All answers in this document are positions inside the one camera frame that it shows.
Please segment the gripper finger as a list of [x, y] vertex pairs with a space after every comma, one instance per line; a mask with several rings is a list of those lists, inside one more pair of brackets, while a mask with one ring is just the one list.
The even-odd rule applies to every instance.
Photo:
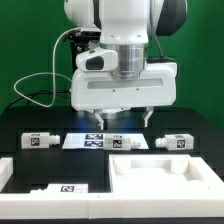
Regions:
[[95, 114], [95, 117], [96, 117], [96, 119], [98, 120], [98, 122], [99, 122], [99, 127], [100, 127], [100, 129], [101, 130], [104, 130], [104, 120], [103, 120], [103, 118], [102, 118], [102, 116], [101, 116], [101, 111], [100, 110], [95, 110], [94, 111], [94, 114]]
[[154, 108], [153, 107], [147, 107], [142, 115], [142, 119], [144, 121], [144, 126], [147, 127], [148, 126], [148, 122], [150, 117], [152, 116], [154, 112]]

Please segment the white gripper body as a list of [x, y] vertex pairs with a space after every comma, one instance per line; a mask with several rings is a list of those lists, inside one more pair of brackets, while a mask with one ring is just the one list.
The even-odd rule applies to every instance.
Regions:
[[176, 63], [151, 63], [136, 80], [114, 80], [110, 72], [77, 70], [72, 79], [71, 105], [77, 111], [172, 105], [176, 74]]

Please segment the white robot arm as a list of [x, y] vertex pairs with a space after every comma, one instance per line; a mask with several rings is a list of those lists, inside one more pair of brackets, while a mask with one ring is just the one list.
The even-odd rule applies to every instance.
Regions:
[[187, 0], [64, 0], [68, 19], [83, 47], [76, 56], [71, 105], [103, 117], [145, 108], [149, 119], [156, 106], [176, 100], [177, 64], [161, 56], [147, 58], [150, 39], [170, 36], [186, 21]]

